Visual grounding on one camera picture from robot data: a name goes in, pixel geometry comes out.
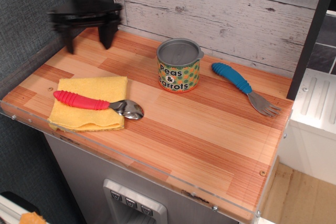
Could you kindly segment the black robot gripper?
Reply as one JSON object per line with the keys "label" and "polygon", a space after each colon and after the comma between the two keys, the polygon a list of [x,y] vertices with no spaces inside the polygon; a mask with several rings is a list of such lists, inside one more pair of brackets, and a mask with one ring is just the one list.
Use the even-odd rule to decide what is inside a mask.
{"label": "black robot gripper", "polygon": [[53,29],[61,33],[62,40],[69,53],[75,52],[73,39],[77,27],[98,27],[99,40],[105,49],[109,49],[118,25],[122,6],[114,0],[69,0],[53,7],[50,15]]}

